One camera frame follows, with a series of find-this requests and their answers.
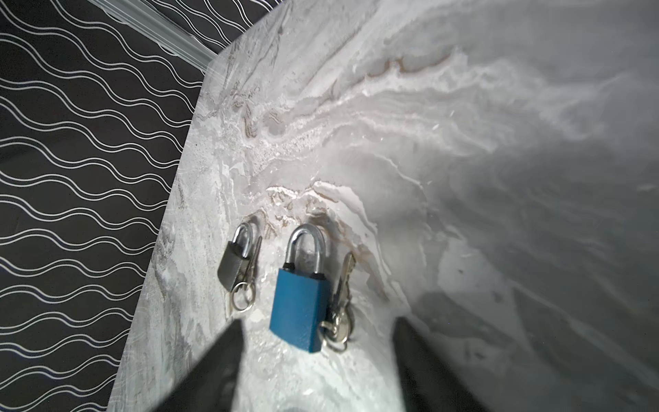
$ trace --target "padlock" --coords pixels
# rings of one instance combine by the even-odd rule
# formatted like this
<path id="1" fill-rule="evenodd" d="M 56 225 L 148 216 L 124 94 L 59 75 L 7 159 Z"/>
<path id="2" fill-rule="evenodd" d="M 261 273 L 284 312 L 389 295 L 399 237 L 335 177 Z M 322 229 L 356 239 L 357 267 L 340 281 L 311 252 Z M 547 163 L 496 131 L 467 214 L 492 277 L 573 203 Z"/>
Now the padlock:
<path id="1" fill-rule="evenodd" d="M 295 247 L 304 234 L 314 238 L 313 273 L 295 268 Z M 270 330 L 284 341 L 307 352 L 318 352 L 322 340 L 318 326 L 325 319 L 330 282 L 323 275 L 325 239 L 320 230 L 305 223 L 293 231 L 286 248 L 286 259 L 277 276 Z"/>
<path id="2" fill-rule="evenodd" d="M 245 233 L 245 246 L 238 243 L 242 232 Z M 224 255 L 217 268 L 217 278 L 227 291 L 232 290 L 236 279 L 247 269 L 253 236 L 252 227 L 249 223 L 242 222 L 233 234 L 233 240 L 227 243 L 227 248 L 224 250 Z"/>

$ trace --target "white marble vein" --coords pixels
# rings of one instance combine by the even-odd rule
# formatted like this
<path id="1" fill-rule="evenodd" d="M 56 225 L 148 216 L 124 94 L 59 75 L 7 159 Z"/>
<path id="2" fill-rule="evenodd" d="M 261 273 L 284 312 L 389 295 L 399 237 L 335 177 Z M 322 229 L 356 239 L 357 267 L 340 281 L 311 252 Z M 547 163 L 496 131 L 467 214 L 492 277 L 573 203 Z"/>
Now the white marble vein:
<path id="1" fill-rule="evenodd" d="M 214 61 L 110 399 L 145 411 L 232 318 L 216 276 L 264 235 L 237 411 L 401 410 L 410 316 L 496 411 L 659 405 L 659 36 L 651 1 L 286 0 Z M 343 255 L 356 330 L 268 330 L 293 228 Z"/>

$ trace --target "silver shackle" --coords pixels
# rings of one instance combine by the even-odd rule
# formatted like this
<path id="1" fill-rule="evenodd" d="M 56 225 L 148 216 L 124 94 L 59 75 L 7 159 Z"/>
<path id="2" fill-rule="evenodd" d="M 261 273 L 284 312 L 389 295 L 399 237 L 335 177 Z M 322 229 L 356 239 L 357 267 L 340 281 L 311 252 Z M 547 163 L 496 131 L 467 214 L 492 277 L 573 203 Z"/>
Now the silver shackle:
<path id="1" fill-rule="evenodd" d="M 231 242 L 238 243 L 238 238 L 240 237 L 242 231 L 245 232 L 246 238 L 245 246 L 243 247 L 243 258 L 247 259 L 249 256 L 249 249 L 252 246 L 252 238 L 254 237 L 252 226 L 246 221 L 239 224 L 238 229 L 236 229 L 236 233 L 233 234 L 233 240 Z"/>
<path id="2" fill-rule="evenodd" d="M 286 247 L 286 259 L 284 260 L 284 268 L 295 268 L 295 250 L 297 249 L 297 241 L 302 237 L 302 235 L 308 234 L 314 238 L 314 273 L 321 274 L 323 273 L 323 267 L 325 264 L 325 238 L 323 237 L 322 232 L 315 225 L 311 223 L 304 223 L 299 225 L 292 233 L 289 238 L 288 246 Z"/>

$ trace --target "wavy line pattern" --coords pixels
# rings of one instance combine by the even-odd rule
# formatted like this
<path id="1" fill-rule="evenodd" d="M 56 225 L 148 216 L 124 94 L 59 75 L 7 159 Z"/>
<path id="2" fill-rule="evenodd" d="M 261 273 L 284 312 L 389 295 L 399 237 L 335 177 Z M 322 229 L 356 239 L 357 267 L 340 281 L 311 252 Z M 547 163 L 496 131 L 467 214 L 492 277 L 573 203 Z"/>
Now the wavy line pattern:
<path id="1" fill-rule="evenodd" d="M 217 52 L 279 3 L 148 1 Z M 105 411 L 203 74 L 87 0 L 0 21 L 0 410 Z"/>

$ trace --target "bunch of keys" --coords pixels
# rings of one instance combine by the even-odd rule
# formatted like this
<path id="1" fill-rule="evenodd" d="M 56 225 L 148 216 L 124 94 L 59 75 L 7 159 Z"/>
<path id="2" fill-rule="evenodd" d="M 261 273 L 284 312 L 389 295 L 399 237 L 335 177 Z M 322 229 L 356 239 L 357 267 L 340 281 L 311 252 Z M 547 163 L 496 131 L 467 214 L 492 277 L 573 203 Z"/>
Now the bunch of keys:
<path id="1" fill-rule="evenodd" d="M 244 274 L 240 275 L 236 279 L 236 284 L 233 286 L 231 292 L 229 293 L 229 302 L 231 303 L 231 307 L 235 309 L 236 312 L 238 313 L 243 313 L 250 310 L 252 306 L 254 306 L 254 301 L 256 300 L 256 288 L 254 286 L 254 278 L 256 277 L 256 258 L 258 258 L 258 253 L 261 251 L 262 240 L 263 240 L 263 236 L 259 236 L 258 239 L 256 240 L 254 253 L 252 253 L 252 258 L 247 264 L 247 268 L 245 269 Z M 236 304 L 236 298 L 235 298 L 236 293 L 241 289 L 244 289 L 245 291 L 244 300 L 246 302 L 246 306 L 244 308 L 241 308 Z"/>
<path id="2" fill-rule="evenodd" d="M 355 257 L 348 252 L 343 259 L 341 267 L 341 278 L 336 293 L 332 297 L 329 307 L 328 319 L 320 323 L 321 336 L 330 349 L 335 352 L 343 352 L 348 347 L 348 338 L 353 331 L 353 321 L 348 314 L 350 303 L 350 288 L 348 280 L 350 273 L 355 268 Z"/>

